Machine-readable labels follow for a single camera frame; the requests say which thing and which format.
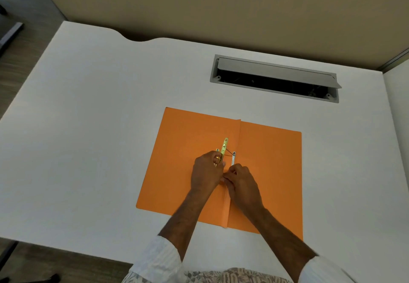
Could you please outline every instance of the wheel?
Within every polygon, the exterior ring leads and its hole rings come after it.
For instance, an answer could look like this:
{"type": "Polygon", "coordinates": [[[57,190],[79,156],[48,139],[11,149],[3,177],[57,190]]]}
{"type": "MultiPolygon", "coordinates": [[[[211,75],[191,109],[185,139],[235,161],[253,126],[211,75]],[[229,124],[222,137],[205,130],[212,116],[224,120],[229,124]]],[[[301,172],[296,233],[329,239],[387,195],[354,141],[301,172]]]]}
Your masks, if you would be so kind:
{"type": "Polygon", "coordinates": [[[7,15],[7,11],[6,11],[6,9],[4,9],[4,7],[2,5],[0,5],[0,14],[7,15]]]}

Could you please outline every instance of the orange folder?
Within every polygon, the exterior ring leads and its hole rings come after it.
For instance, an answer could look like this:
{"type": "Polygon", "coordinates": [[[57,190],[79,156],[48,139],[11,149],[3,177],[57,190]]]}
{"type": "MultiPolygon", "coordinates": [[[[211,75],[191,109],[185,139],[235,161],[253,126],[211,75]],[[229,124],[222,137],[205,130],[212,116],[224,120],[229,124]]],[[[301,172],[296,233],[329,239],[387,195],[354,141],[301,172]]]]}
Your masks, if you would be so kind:
{"type": "MultiPolygon", "coordinates": [[[[172,215],[190,189],[196,157],[220,149],[228,137],[235,163],[247,166],[260,189],[264,206],[284,226],[303,238],[301,133],[166,108],[136,207],[172,215]]],[[[225,171],[232,157],[226,152],[225,171]]],[[[199,221],[258,233],[230,202],[220,183],[204,206],[199,221]]]]}

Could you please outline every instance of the person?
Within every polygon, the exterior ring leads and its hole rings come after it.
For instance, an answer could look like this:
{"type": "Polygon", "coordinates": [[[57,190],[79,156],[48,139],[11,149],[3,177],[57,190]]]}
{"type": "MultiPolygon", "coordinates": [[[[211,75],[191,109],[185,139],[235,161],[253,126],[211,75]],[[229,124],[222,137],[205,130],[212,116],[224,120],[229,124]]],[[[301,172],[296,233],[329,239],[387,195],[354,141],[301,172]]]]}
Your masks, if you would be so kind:
{"type": "Polygon", "coordinates": [[[264,208],[257,183],[248,167],[235,164],[223,173],[225,163],[218,164],[219,155],[219,152],[211,151],[196,158],[191,189],[185,200],[148,245],[143,257],[131,267],[123,283],[289,282],[278,276],[243,268],[223,272],[183,270],[181,262],[200,212],[221,180],[226,183],[231,200],[257,228],[295,283],[355,282],[337,265],[309,248],[264,208]]]}

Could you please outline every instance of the white sleeve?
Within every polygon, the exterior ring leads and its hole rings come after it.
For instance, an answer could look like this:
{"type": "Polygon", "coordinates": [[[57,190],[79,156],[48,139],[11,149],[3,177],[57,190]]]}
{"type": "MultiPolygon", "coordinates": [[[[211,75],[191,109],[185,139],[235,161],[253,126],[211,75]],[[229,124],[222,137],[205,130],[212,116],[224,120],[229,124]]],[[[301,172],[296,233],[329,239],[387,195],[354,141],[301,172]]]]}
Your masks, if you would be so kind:
{"type": "Polygon", "coordinates": [[[161,236],[155,237],[144,250],[142,258],[129,271],[154,283],[187,281],[179,252],[168,239],[161,236]]]}
{"type": "Polygon", "coordinates": [[[316,256],[301,270],[298,283],[356,283],[344,270],[327,260],[316,256]]]}

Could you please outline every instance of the white desk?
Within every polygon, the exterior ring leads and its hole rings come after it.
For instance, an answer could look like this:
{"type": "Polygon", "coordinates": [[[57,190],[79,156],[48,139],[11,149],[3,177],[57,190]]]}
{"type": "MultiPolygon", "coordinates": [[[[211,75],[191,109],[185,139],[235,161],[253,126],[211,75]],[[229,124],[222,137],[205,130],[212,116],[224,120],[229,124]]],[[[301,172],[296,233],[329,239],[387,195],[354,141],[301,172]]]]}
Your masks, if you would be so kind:
{"type": "MultiPolygon", "coordinates": [[[[358,282],[407,280],[409,193],[380,72],[69,22],[0,121],[0,236],[133,262],[169,218],[135,207],[166,106],[301,131],[305,242],[358,282]],[[215,54],[334,72],[340,103],[210,83],[215,54]]],[[[204,223],[184,264],[288,277],[260,235],[204,223]]]]}

